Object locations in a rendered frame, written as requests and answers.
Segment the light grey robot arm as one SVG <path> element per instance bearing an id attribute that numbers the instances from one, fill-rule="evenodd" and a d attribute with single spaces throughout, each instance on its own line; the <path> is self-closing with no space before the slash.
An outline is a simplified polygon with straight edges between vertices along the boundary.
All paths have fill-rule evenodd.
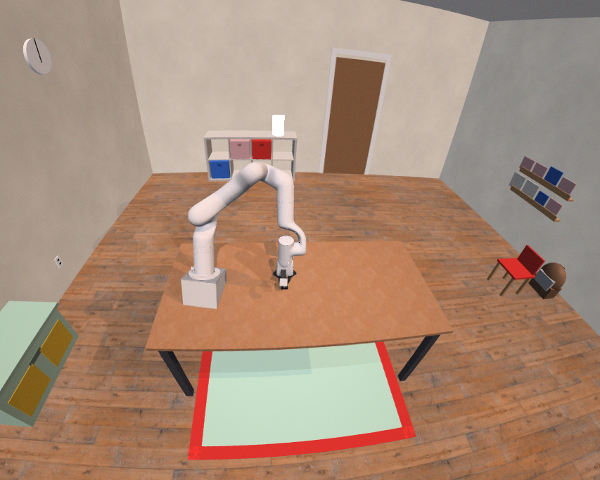
<path id="1" fill-rule="evenodd" d="M 189 210 L 189 222 L 196 226 L 193 234 L 194 267 L 191 266 L 189 271 L 190 278 L 209 280 L 220 276 L 220 270 L 215 267 L 214 257 L 214 234 L 218 213 L 259 181 L 277 190 L 278 226 L 295 232 L 298 236 L 298 242 L 294 242 L 291 236 L 279 238 L 278 262 L 281 265 L 290 265 L 293 256 L 306 254 L 305 233 L 294 222 L 293 178 L 271 165 L 253 162 L 241 169 L 223 187 Z"/>

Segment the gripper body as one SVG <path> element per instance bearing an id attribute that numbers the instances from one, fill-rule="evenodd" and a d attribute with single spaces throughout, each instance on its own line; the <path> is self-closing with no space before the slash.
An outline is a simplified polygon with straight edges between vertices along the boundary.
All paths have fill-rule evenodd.
<path id="1" fill-rule="evenodd" d="M 286 270 L 286 276 L 292 276 L 293 275 L 293 261 L 290 265 L 281 265 L 277 261 L 277 264 L 276 264 L 276 275 L 277 276 L 281 276 L 281 270 Z"/>

